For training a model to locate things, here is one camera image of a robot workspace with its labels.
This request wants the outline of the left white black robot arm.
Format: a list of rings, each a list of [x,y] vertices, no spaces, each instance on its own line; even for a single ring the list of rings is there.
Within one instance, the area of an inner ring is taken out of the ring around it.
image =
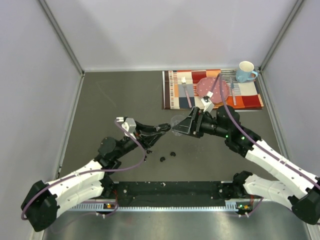
[[[64,212],[89,199],[109,198],[114,191],[110,175],[134,169],[141,165],[148,150],[170,129],[168,123],[145,125],[129,117],[118,117],[115,125],[123,132],[122,139],[105,137],[98,154],[86,165],[62,178],[35,182],[21,204],[21,219],[29,221],[35,232],[48,228]],[[121,168],[120,158],[136,148],[142,159]]]

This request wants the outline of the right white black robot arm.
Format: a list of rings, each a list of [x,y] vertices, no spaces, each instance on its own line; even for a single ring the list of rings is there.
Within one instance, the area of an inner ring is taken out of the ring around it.
[[[231,151],[260,166],[276,179],[266,180],[247,171],[237,173],[233,178],[233,192],[237,197],[255,195],[269,199],[290,209],[307,224],[320,223],[319,176],[298,167],[255,132],[242,126],[240,115],[233,107],[219,107],[216,117],[193,107],[173,130],[195,138],[204,134],[222,137]]]

